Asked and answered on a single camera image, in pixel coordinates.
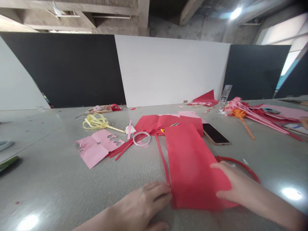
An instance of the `black panel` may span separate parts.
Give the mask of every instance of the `black panel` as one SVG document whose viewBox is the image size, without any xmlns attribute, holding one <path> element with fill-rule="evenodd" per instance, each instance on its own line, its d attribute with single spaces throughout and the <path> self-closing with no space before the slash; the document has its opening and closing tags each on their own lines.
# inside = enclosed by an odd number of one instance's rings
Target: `black panel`
<svg viewBox="0 0 308 231">
<path fill-rule="evenodd" d="M 308 95 L 308 52 L 294 67 L 288 78 L 278 90 L 275 98 Z"/>
<path fill-rule="evenodd" d="M 231 45 L 224 81 L 233 85 L 229 100 L 272 99 L 289 45 Z"/>
<path fill-rule="evenodd" d="M 55 108 L 126 104 L 114 35 L 0 35 Z"/>
</svg>

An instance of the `yellow ribbon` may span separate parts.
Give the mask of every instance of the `yellow ribbon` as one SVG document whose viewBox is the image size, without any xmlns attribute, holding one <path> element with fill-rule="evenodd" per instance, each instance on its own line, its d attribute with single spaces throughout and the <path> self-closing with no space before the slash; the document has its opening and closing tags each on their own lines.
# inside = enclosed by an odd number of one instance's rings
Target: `yellow ribbon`
<svg viewBox="0 0 308 231">
<path fill-rule="evenodd" d="M 102 129 L 102 128 L 111 128 L 114 130 L 117 130 L 119 132 L 125 133 L 125 131 L 117 129 L 115 127 L 109 126 L 108 120 L 102 116 L 102 114 L 95 113 L 93 115 L 87 115 L 87 118 L 84 119 L 84 122 L 82 123 L 82 126 L 85 129 Z"/>
</svg>

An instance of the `smartphone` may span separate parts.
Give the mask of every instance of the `smartphone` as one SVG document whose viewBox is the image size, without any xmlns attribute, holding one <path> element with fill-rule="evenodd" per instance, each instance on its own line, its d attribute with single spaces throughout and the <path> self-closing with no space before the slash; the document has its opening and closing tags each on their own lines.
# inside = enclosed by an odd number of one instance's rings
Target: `smartphone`
<svg viewBox="0 0 308 231">
<path fill-rule="evenodd" d="M 227 140 L 219 131 L 217 131 L 210 124 L 203 124 L 203 131 L 207 138 L 215 145 L 228 145 L 230 141 Z"/>
</svg>

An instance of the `white board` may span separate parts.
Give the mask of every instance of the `white board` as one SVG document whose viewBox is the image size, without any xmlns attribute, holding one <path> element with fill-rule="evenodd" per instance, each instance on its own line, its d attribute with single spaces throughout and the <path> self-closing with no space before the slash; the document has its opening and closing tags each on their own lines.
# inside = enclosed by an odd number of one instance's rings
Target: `white board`
<svg viewBox="0 0 308 231">
<path fill-rule="evenodd" d="M 221 95 L 230 44 L 115 35 L 127 107 Z"/>
<path fill-rule="evenodd" d="M 29 73 L 0 37 L 0 111 L 50 108 Z"/>
</svg>

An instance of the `orange stick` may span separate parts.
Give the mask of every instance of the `orange stick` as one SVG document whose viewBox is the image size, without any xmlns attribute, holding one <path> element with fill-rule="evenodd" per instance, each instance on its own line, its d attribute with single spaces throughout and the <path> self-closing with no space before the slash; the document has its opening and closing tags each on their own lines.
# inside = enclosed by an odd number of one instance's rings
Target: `orange stick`
<svg viewBox="0 0 308 231">
<path fill-rule="evenodd" d="M 240 119 L 241 119 L 241 121 L 243 122 L 243 124 L 245 125 L 245 128 L 247 129 L 247 131 L 248 131 L 249 135 L 251 136 L 251 138 L 252 138 L 253 140 L 256 140 L 255 137 L 253 136 L 253 134 L 251 133 L 250 129 L 248 128 L 247 124 L 245 123 L 245 121 L 244 121 L 244 119 L 243 119 L 243 117 L 242 117 L 241 115 L 240 115 Z"/>
</svg>

